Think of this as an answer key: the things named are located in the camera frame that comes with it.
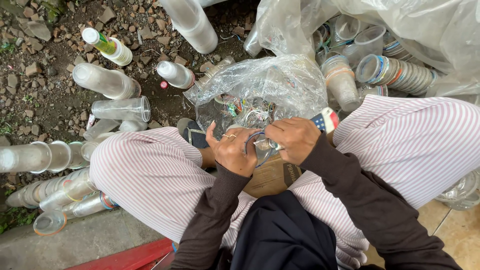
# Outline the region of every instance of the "person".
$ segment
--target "person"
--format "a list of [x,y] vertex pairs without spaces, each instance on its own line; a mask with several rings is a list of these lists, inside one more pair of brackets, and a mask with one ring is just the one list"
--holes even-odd
[[[172,269],[460,269],[415,209],[480,165],[480,108],[450,98],[368,95],[330,136],[306,119],[265,133],[307,171],[287,191],[242,191],[256,164],[254,132],[231,129],[197,149],[173,127],[122,133],[93,153],[96,186],[180,243]],[[202,168],[216,165],[215,178]]]

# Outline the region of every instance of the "left hand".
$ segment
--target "left hand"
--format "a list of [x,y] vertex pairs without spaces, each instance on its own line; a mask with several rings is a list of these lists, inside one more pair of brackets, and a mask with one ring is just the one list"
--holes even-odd
[[250,140],[247,145],[247,153],[243,152],[247,139],[261,129],[232,128],[229,129],[220,141],[213,137],[216,124],[213,121],[207,128],[206,140],[213,150],[215,160],[227,170],[241,176],[251,177],[257,165],[257,153],[255,140]]

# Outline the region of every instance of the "red metal bar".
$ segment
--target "red metal bar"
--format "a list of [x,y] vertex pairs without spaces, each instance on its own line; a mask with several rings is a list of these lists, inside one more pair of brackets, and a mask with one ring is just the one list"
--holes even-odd
[[163,238],[65,270],[136,270],[163,258],[170,251],[173,251],[172,240]]

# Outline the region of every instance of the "dirt ground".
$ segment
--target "dirt ground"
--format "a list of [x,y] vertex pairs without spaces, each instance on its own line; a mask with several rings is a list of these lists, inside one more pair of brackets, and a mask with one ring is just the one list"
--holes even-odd
[[[160,53],[165,53],[172,61],[176,54],[188,60],[186,67],[192,69],[197,77],[203,76],[200,67],[206,61],[217,64],[220,58],[229,55],[235,61],[251,58],[242,48],[249,31],[245,31],[243,37],[233,35],[231,31],[236,26],[248,28],[246,23],[254,23],[258,2],[259,0],[229,0],[206,8],[205,12],[218,35],[218,46],[213,53],[202,55],[172,29],[168,14],[162,7],[157,7],[153,0],[78,0],[67,5],[64,15],[48,21],[47,9],[36,4],[34,0],[0,0],[3,37],[0,50],[0,146],[10,143],[28,144],[37,140],[47,143],[54,140],[67,143],[84,140],[81,135],[87,123],[85,112],[88,117],[92,102],[107,98],[77,86],[67,67],[74,64],[79,56],[81,61],[87,61],[87,52],[84,49],[86,47],[83,46],[80,35],[81,28],[98,26],[106,7],[111,7],[117,15],[103,28],[100,26],[107,36],[117,35],[119,40],[131,47],[138,43],[137,31],[148,26],[152,33],[155,32],[156,37],[142,38],[143,44],[132,50],[134,61],[126,67],[117,66],[103,58],[95,48],[90,48],[92,50],[88,53],[94,54],[93,59],[98,60],[96,64],[107,69],[121,70],[140,83],[142,95],[147,96],[150,101],[151,121],[175,126],[182,117],[195,119],[194,108],[190,107],[191,104],[183,97],[184,90],[172,86],[167,89],[160,87],[163,79],[155,72]],[[22,31],[21,23],[28,21],[24,15],[27,8],[31,8],[40,19],[43,17],[46,25],[51,25],[53,37],[49,41],[40,38],[32,41],[32,38]],[[166,30],[160,31],[157,19],[166,22]],[[135,27],[134,32],[130,31],[130,26]],[[158,37],[168,36],[171,36],[168,46],[157,41]],[[21,37],[24,44],[14,45]],[[32,50],[35,41],[43,48]],[[138,60],[139,56],[151,57],[151,60]],[[263,56],[266,56],[266,52],[257,57]],[[41,72],[27,76],[25,67],[34,62],[39,64]],[[9,85],[8,78],[12,74],[18,76],[16,89]],[[31,181],[46,180],[69,172],[45,172],[40,175],[25,172],[4,173],[0,175],[0,191],[2,188],[2,192],[18,189]]]

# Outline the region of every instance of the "pink striped pants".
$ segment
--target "pink striped pants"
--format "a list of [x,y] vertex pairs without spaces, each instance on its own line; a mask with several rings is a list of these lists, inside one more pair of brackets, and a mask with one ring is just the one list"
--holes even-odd
[[[334,143],[419,208],[480,166],[480,108],[449,98],[368,95],[337,128]],[[179,242],[193,208],[215,177],[204,172],[200,152],[176,128],[115,135],[92,156],[97,187],[133,216]],[[305,172],[290,188],[303,207],[336,234],[336,255],[357,268],[369,242],[322,180]],[[223,246],[234,247],[255,198],[242,192]]]

